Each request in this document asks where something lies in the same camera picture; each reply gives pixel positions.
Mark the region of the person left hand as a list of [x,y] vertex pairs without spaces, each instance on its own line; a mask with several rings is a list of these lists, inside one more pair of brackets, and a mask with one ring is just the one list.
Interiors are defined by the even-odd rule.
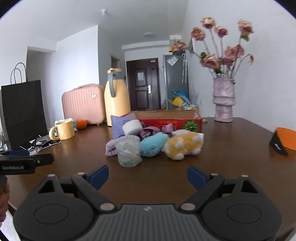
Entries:
[[6,212],[8,211],[8,201],[10,198],[10,185],[7,177],[1,175],[1,197],[0,197],[0,220],[3,222],[6,219]]

